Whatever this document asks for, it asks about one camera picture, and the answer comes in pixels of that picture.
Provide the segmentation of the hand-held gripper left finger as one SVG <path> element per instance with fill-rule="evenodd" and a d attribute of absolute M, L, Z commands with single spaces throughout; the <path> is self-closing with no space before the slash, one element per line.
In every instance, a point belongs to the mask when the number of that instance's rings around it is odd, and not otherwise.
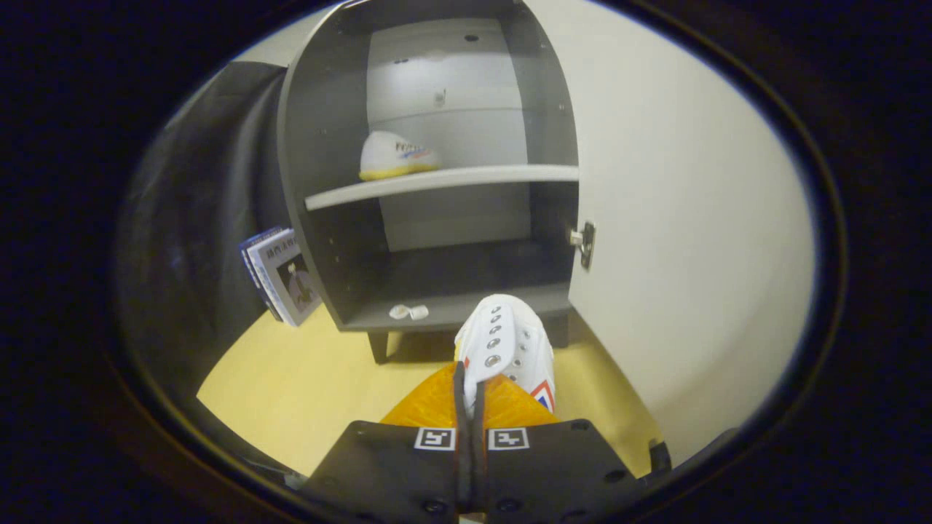
<path fill-rule="evenodd" d="M 449 424 L 353 421 L 302 495 L 336 523 L 456 523 L 472 498 L 472 438 L 459 362 L 430 377 Z"/>

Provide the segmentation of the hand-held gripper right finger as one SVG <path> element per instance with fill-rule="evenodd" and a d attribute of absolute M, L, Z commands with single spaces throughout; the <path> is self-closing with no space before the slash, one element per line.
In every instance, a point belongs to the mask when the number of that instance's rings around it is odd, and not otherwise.
<path fill-rule="evenodd" d="M 487 428 L 488 391 L 473 418 L 473 507 L 487 523 L 602 522 L 636 503 L 638 478 L 592 421 Z"/>

